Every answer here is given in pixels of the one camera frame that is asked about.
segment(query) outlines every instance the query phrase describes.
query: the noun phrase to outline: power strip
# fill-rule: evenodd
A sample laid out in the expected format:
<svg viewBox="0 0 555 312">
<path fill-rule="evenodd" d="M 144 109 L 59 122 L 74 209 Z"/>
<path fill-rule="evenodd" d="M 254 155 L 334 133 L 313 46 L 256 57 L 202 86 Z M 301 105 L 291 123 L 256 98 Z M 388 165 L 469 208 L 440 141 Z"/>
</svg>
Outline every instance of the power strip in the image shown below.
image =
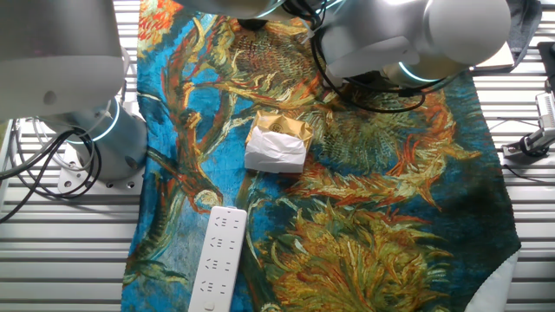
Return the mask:
<svg viewBox="0 0 555 312">
<path fill-rule="evenodd" d="M 218 206 L 212 208 L 189 312 L 229 312 L 245 227 L 246 211 Z"/>
</svg>

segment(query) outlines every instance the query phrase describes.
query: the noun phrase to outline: fabric cloth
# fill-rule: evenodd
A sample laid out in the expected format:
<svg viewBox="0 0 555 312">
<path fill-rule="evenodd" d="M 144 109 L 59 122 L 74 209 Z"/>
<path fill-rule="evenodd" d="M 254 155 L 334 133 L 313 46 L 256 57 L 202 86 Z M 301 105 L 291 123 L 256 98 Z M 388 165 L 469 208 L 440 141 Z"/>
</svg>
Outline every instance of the fabric cloth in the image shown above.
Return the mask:
<svg viewBox="0 0 555 312">
<path fill-rule="evenodd" d="M 186 311 L 211 207 L 248 214 L 231 311 L 464 311 L 520 247 L 469 75 L 403 114 L 322 87 L 297 21 L 252 32 L 143 1 L 148 125 L 123 311 Z M 385 109 L 420 98 L 348 89 Z M 303 174 L 244 169 L 258 110 L 311 124 Z"/>
</svg>

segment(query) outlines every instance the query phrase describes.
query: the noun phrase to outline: glowing blue ring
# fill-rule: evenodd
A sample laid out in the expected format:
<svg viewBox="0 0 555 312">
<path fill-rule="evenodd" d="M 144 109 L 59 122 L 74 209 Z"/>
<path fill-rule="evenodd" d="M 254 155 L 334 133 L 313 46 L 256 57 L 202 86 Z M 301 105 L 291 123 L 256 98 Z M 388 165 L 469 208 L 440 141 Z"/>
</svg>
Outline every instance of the glowing blue ring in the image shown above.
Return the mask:
<svg viewBox="0 0 555 312">
<path fill-rule="evenodd" d="M 434 81 L 438 81 L 439 79 L 424 79 L 421 78 L 411 72 L 408 71 L 408 69 L 405 67 L 405 65 L 402 64 L 402 62 L 399 62 L 399 66 L 401 67 L 402 71 L 405 72 L 405 74 L 407 74 L 410 78 L 417 80 L 417 81 L 422 81 L 422 82 L 434 82 Z"/>
<path fill-rule="evenodd" d="M 97 140 L 100 140 L 100 139 L 104 138 L 106 135 L 108 135 L 108 133 L 110 131 L 112 131 L 112 129 L 114 129 L 115 124 L 118 122 L 118 118 L 120 118 L 120 105 L 116 102 L 115 103 L 115 118 L 114 118 L 114 121 L 112 121 L 112 124 L 110 125 L 110 127 L 108 127 L 108 129 L 106 129 L 106 131 L 104 131 L 101 135 L 92 139 L 92 141 L 96 142 Z M 66 140 L 66 141 L 68 143 L 71 143 L 71 144 L 83 144 L 83 142 L 74 142 L 74 141 L 70 141 L 70 140 Z"/>
<path fill-rule="evenodd" d="M 272 13 L 274 10 L 276 10 L 280 5 L 282 5 L 285 2 L 285 0 L 283 1 L 277 1 L 273 7 L 269 8 L 265 13 L 260 14 L 259 16 L 256 16 L 254 18 L 262 18 L 264 16 L 267 16 L 268 14 Z"/>
</svg>

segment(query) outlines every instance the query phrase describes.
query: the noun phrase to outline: black wire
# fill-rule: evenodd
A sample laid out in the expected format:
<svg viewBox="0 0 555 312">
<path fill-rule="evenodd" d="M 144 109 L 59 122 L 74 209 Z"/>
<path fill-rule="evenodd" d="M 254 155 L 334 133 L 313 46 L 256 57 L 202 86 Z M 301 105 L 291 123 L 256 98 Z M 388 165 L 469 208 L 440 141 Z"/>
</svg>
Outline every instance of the black wire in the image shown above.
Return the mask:
<svg viewBox="0 0 555 312">
<path fill-rule="evenodd" d="M 49 146 L 49 148 L 47 148 L 47 151 L 49 151 L 48 153 L 48 158 L 45 160 L 44 164 L 42 165 L 41 171 L 39 172 L 38 176 L 34 176 L 30 171 L 29 175 L 31 176 L 31 178 L 35 181 L 35 183 L 33 185 L 29 185 L 20 174 L 17 174 L 17 177 L 29 188 L 29 192 L 27 193 L 27 195 L 22 199 L 22 201 L 12 210 L 10 211 L 6 216 L 4 216 L 3 218 L 0 218 L 0 224 L 8 221 L 10 218 L 12 218 L 26 203 L 27 201 L 29 201 L 29 198 L 33 195 L 33 193 L 38 193 L 41 194 L 43 196 L 46 197 L 52 197 L 52 198 L 63 198 L 63 199 L 70 199 L 70 198 L 77 198 L 80 197 L 81 195 L 85 194 L 86 192 L 88 192 L 88 190 L 91 189 L 91 187 L 93 187 L 93 185 L 95 184 L 96 180 L 99 178 L 100 176 L 100 172 L 102 169 L 102 158 L 101 158 L 101 154 L 100 151 L 97 147 L 97 145 L 95 145 L 95 153 L 96 153 L 96 157 L 97 157 L 97 161 L 98 161 L 98 169 L 96 171 L 96 175 L 93 179 L 93 181 L 89 182 L 88 179 L 90 178 L 91 172 L 94 170 L 94 162 L 91 163 L 91 168 L 89 170 L 89 175 L 88 177 L 85 179 L 85 181 L 83 182 L 82 185 L 76 187 L 74 190 L 72 190 L 71 192 L 65 192 L 65 193 L 61 193 L 61 194 L 56 194 L 56 193 L 52 193 L 52 191 L 42 187 L 41 185 L 41 179 L 43 174 L 46 172 L 47 168 L 48 168 L 48 164 L 49 162 L 54 158 L 54 156 L 56 156 L 58 149 L 60 148 L 60 146 L 62 146 L 62 144 L 65 142 L 66 139 L 68 139 L 71 135 L 77 135 L 79 136 L 83 143 L 86 144 L 88 146 L 88 150 L 90 152 L 92 152 L 92 149 L 90 149 L 90 137 L 88 137 L 87 135 L 84 135 L 85 132 L 80 130 L 80 129 L 74 129 L 74 130 L 70 130 L 67 132 L 64 132 L 62 134 L 60 134 L 58 136 L 58 138 L 56 138 L 54 140 L 54 142 L 52 142 L 52 144 Z M 11 147 L 13 145 L 13 139 L 16 135 L 16 126 L 15 126 L 15 121 L 14 121 L 14 126 L 11 129 L 11 133 L 10 133 L 10 139 L 9 139 L 9 145 L 8 145 L 8 153 L 10 156 L 10 161 L 12 163 L 12 165 L 15 164 L 14 160 L 13 160 L 13 154 L 11 151 Z M 21 155 L 21 144 L 18 144 L 18 149 L 19 149 L 19 153 L 20 156 Z M 79 194 L 76 195 L 71 195 L 72 193 L 78 191 L 79 189 L 82 188 L 82 186 L 85 185 L 85 190 Z M 47 192 L 40 192 L 38 191 L 36 188 L 37 187 L 41 187 L 43 190 L 47 191 Z"/>
<path fill-rule="evenodd" d="M 315 37 L 310 40 L 310 47 L 311 47 L 312 56 L 314 57 L 316 67 L 318 68 L 318 71 L 320 71 L 320 74 L 322 75 L 323 79 L 326 80 L 328 85 L 330 85 L 330 88 L 332 90 L 334 90 L 337 93 L 337 95 L 339 95 L 341 100 L 349 103 L 350 105 L 355 106 L 355 107 L 359 107 L 360 109 L 363 109 L 363 110 L 366 110 L 366 111 L 369 111 L 369 112 L 373 112 L 373 113 L 398 114 L 398 113 L 405 113 L 405 112 L 415 110 L 418 107 L 421 107 L 424 104 L 424 102 L 426 101 L 426 95 L 422 94 L 421 95 L 421 100 L 418 104 L 413 105 L 412 107 L 405 107 L 405 108 L 399 108 L 399 109 L 380 109 L 380 108 L 374 108 L 374 107 L 365 107 L 361 104 L 358 104 L 358 103 L 352 101 L 343 92 L 341 92 L 341 90 L 339 90 L 339 88 L 337 88 L 333 84 L 333 82 L 331 82 L 330 78 L 325 74 L 325 71 L 322 68 L 322 64 L 320 64 L 320 61 L 318 60 L 318 55 L 317 55 L 316 47 L 315 47 L 315 44 L 316 44 L 315 41 L 316 41 Z"/>
<path fill-rule="evenodd" d="M 322 8 L 321 8 L 322 17 L 320 17 L 310 7 L 310 5 L 308 3 L 306 3 L 305 0 L 297 0 L 297 3 L 303 9 L 305 9 L 306 12 L 309 13 L 309 16 L 307 16 L 306 12 L 301 11 L 291 0 L 288 0 L 288 1 L 285 2 L 284 10 L 287 11 L 288 13 L 294 15 L 294 16 L 298 16 L 298 17 L 301 17 L 305 20 L 311 21 L 311 23 L 312 23 L 311 29 L 312 29 L 312 31 L 315 32 L 315 36 L 313 36 L 310 39 L 310 49 L 311 49 L 311 52 L 312 52 L 312 57 L 314 58 L 314 62 L 317 66 L 318 71 L 320 72 L 320 75 L 322 75 L 323 79 L 328 83 L 328 85 L 330 85 L 330 88 L 337 95 L 339 95 L 339 97 L 343 101 L 349 103 L 352 106 L 358 107 L 360 109 L 370 111 L 370 112 L 373 112 L 373 113 L 380 113 L 380 114 L 405 113 L 405 112 L 417 109 L 418 107 L 420 107 L 424 104 L 424 102 L 426 101 L 426 95 L 421 92 L 421 89 L 418 89 L 418 90 L 416 90 L 416 89 L 402 89 L 402 90 L 372 89 L 372 91 L 375 91 L 375 92 L 394 93 L 394 94 L 399 94 L 400 96 L 403 96 L 403 97 L 410 97 L 410 96 L 415 96 L 415 95 L 420 95 L 421 96 L 421 100 L 418 104 L 413 105 L 412 107 L 399 108 L 399 109 L 380 109 L 380 108 L 366 107 L 366 106 L 358 104 L 358 103 L 352 101 L 350 98 L 348 98 L 341 90 L 339 90 L 339 88 L 337 88 L 331 82 L 331 79 L 326 75 L 326 72 L 323 69 L 322 64 L 320 64 L 320 61 L 318 59 L 318 55 L 320 55 L 322 57 L 322 59 L 325 61 L 325 58 L 323 57 L 323 53 L 322 53 L 322 47 L 321 47 L 322 35 L 323 35 L 321 27 L 323 25 L 323 20 L 325 18 L 325 14 L 326 14 L 327 0 L 325 0 L 322 3 Z M 431 87 L 431 86 L 433 86 L 437 83 L 439 83 L 439 82 L 437 81 L 437 82 L 434 82 L 433 84 L 426 85 L 424 87 L 429 88 L 429 87 Z M 353 80 L 353 84 L 359 85 L 360 87 L 363 87 L 363 88 L 371 89 L 371 86 L 365 85 L 365 84 L 363 84 L 359 81 L 356 81 L 356 80 Z"/>
<path fill-rule="evenodd" d="M 41 155 L 39 155 L 35 160 L 31 161 L 30 163 L 28 163 L 25 167 L 22 167 L 21 169 L 12 172 L 12 173 L 8 173 L 3 175 L 2 177 L 0 177 L 0 181 L 3 181 L 5 179 L 9 179 L 12 177 L 15 177 L 17 174 L 20 174 L 24 171 L 26 171 L 27 169 L 33 167 L 34 165 L 36 165 L 36 163 L 38 163 L 39 161 L 41 161 L 44 157 L 46 157 L 47 154 L 50 154 L 50 152 L 52 151 L 52 149 L 56 146 L 56 143 L 61 140 L 61 136 L 58 136 L 58 138 L 56 138 L 51 144 L 50 146 L 44 150 L 44 152 L 42 152 Z"/>
<path fill-rule="evenodd" d="M 503 165 L 505 167 L 505 169 L 507 169 L 508 171 L 510 171 L 512 174 L 514 174 L 517 178 L 521 178 L 521 179 L 527 179 L 529 181 L 533 181 L 533 182 L 539 182 L 539 183 L 549 183 L 546 181 L 542 181 L 539 179 L 534 179 L 534 178 L 528 178 L 528 177 L 523 177 L 520 174 L 516 173 L 509 165 Z"/>
<path fill-rule="evenodd" d="M 15 127 L 12 127 L 12 135 L 15 135 L 15 134 L 16 134 L 16 128 L 15 128 Z M 81 139 L 81 140 L 83 141 L 83 144 L 84 144 L 85 147 L 87 148 L 89 154 L 92 154 L 93 149 L 92 149 L 92 147 L 91 147 L 91 143 L 90 143 L 91 140 L 90 140 L 90 137 L 89 137 L 87 134 L 85 134 L 85 132 L 82 131 L 81 129 L 76 129 L 76 130 L 75 130 L 75 134 L 77 134 L 77 136 L 79 137 L 79 139 Z M 22 153 L 21 142 L 20 142 L 19 140 L 16 140 L 16 147 L 17 147 L 17 151 L 18 151 L 18 154 L 19 154 L 19 158 L 20 158 L 21 161 L 23 162 L 23 161 L 24 161 L 24 157 L 23 157 L 23 153 Z M 13 160 L 13 157 L 12 157 L 11 146 L 9 146 L 8 148 L 9 148 L 9 149 L 8 149 L 8 154 L 9 154 L 9 156 L 10 156 L 11 164 L 12 164 L 12 166 L 15 166 L 15 161 Z M 95 155 L 96 155 L 96 157 L 100 157 L 100 152 L 99 152 L 98 148 L 96 148 L 96 146 L 95 146 Z M 84 192 L 82 192 L 82 193 L 80 193 L 80 194 L 77 194 L 77 195 L 74 195 L 74 196 L 69 196 L 69 195 L 71 195 L 71 194 L 73 194 L 73 193 L 79 191 L 79 190 L 82 189 L 84 186 L 88 186 L 88 183 L 90 183 L 91 185 L 94 184 L 95 181 L 98 179 L 98 175 L 100 174 L 100 170 L 97 170 L 97 171 L 96 171 L 96 175 L 95 175 L 96 179 L 95 179 L 93 182 L 89 182 L 89 180 L 90 180 L 90 178 L 91 178 L 91 176 L 92 176 L 92 173 L 93 173 L 94 171 L 95 171 L 95 162 L 92 161 L 91 167 L 90 167 L 90 169 L 88 170 L 88 176 L 83 180 L 83 182 L 82 182 L 80 185 L 78 185 L 75 189 L 73 189 L 73 190 L 71 190 L 71 191 L 69 191 L 69 192 L 54 193 L 54 192 L 52 192 L 51 190 L 49 190 L 48 188 L 44 187 L 44 186 L 40 183 L 40 181 L 39 181 L 38 187 L 42 188 L 42 189 L 44 190 L 44 192 L 39 191 L 39 190 L 35 190 L 35 193 L 37 193 L 37 194 L 39 194 L 39 195 L 42 195 L 42 196 L 44 196 L 44 197 L 50 196 L 50 197 L 53 197 L 53 198 L 64 198 L 64 199 L 70 199 L 70 198 L 77 198 L 77 197 L 80 197 L 81 195 L 85 194 L 88 190 L 85 190 Z M 29 174 L 29 176 L 30 176 L 34 181 L 36 181 L 36 177 L 35 177 L 35 175 L 31 172 L 30 169 L 27 170 L 27 173 Z M 28 188 L 30 188 L 30 185 L 27 183 L 27 181 L 25 181 L 25 179 L 21 176 L 21 174 L 18 174 L 17 177 L 19 178 L 19 180 L 20 180 L 25 186 L 27 186 Z"/>
<path fill-rule="evenodd" d="M 38 183 L 40 182 L 40 180 L 42 179 L 42 176 L 44 175 L 44 173 L 46 172 L 48 163 L 54 158 L 54 155 L 56 153 L 56 151 L 60 148 L 60 146 L 63 144 L 63 141 L 65 141 L 67 138 L 69 138 L 71 135 L 73 135 L 74 132 L 73 131 L 68 131 L 65 133 L 60 134 L 60 136 L 58 137 L 59 140 L 56 140 L 54 144 L 52 144 L 53 153 L 49 153 L 48 158 L 46 158 L 46 162 L 44 163 L 44 165 L 42 166 L 41 171 L 38 173 L 37 176 L 37 181 L 35 181 L 35 184 L 33 184 L 30 189 L 29 192 L 27 193 L 27 195 L 25 195 L 25 197 L 22 199 L 22 201 L 17 204 L 17 206 L 10 212 L 8 212 L 7 215 L 5 215 L 3 218 L 0 218 L 0 224 L 8 221 L 9 219 L 11 219 L 29 200 L 29 198 L 33 195 L 33 193 L 35 192 L 35 189 L 38 186 Z"/>
</svg>

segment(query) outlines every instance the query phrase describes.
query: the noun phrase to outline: white paper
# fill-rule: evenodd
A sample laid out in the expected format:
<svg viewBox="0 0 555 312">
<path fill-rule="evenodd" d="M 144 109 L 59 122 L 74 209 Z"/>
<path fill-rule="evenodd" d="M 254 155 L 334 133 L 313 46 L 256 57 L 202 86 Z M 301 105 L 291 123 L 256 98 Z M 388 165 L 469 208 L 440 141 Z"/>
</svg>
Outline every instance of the white paper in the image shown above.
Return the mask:
<svg viewBox="0 0 555 312">
<path fill-rule="evenodd" d="M 245 148 L 245 168 L 272 173 L 302 173 L 306 147 L 299 138 L 259 127 Z"/>
</svg>

